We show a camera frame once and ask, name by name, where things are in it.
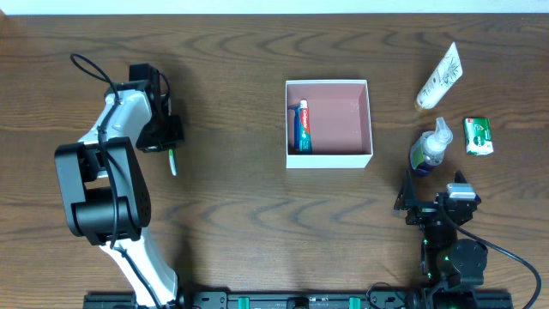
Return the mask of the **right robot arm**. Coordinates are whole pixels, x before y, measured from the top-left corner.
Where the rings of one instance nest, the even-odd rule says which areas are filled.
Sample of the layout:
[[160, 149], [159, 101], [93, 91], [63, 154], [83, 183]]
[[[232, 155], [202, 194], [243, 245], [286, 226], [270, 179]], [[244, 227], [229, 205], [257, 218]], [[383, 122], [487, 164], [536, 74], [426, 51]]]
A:
[[428, 277], [428, 283], [407, 294], [406, 308], [477, 306], [475, 289], [484, 283], [488, 250], [476, 240], [459, 239], [457, 229], [473, 219], [480, 203], [459, 171], [445, 191], [421, 201], [412, 174], [405, 171], [394, 209], [405, 211], [405, 222], [423, 233], [420, 268]]

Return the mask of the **clear pump soap bottle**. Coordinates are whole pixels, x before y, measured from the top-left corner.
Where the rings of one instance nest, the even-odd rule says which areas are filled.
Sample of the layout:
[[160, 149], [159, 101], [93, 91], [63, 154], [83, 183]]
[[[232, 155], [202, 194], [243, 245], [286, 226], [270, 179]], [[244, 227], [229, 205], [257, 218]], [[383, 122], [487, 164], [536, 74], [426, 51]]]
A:
[[436, 118], [436, 129], [422, 133], [409, 150], [409, 162], [413, 172], [425, 177], [438, 167], [446, 148], [453, 141], [453, 133], [443, 117]]

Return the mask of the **red green toothpaste tube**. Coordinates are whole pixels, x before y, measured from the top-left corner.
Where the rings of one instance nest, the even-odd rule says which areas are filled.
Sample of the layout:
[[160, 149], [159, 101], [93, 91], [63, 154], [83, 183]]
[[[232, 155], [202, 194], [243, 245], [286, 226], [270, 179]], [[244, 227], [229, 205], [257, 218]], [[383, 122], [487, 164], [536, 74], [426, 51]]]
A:
[[307, 100], [299, 102], [299, 145], [298, 150], [301, 154], [310, 155], [312, 153], [311, 146], [311, 129], [309, 107]]

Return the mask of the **blue disposable razor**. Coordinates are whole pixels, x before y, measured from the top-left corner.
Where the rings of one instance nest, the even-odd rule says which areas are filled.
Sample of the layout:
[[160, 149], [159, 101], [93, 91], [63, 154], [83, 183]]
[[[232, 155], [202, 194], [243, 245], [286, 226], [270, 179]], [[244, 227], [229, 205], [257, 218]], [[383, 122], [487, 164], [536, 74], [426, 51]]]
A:
[[289, 106], [288, 110], [292, 110], [294, 112], [293, 117], [293, 147], [294, 149], [299, 152], [300, 151], [300, 130], [301, 130], [301, 124], [300, 124], [300, 104]]

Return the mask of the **green white toothbrush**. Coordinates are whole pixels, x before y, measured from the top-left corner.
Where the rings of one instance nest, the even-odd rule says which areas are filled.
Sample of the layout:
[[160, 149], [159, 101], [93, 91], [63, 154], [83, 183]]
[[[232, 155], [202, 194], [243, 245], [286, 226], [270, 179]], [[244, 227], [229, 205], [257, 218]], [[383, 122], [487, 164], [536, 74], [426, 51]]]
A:
[[178, 168], [177, 168], [175, 151], [173, 149], [169, 150], [169, 164], [170, 164], [172, 176], [176, 177], [178, 175]]

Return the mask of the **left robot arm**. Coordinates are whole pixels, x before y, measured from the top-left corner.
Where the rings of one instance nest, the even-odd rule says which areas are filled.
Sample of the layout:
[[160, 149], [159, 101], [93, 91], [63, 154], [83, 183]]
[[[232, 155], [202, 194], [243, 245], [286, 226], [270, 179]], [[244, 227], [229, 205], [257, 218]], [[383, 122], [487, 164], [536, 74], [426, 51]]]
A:
[[168, 152], [176, 175], [174, 149], [184, 140], [172, 114], [166, 76], [150, 64], [132, 64], [127, 82], [104, 71], [105, 107], [77, 142], [54, 154], [69, 230], [111, 257], [132, 287], [130, 293], [91, 292], [86, 308], [181, 308], [178, 275], [163, 258], [149, 229], [151, 197], [136, 152]]

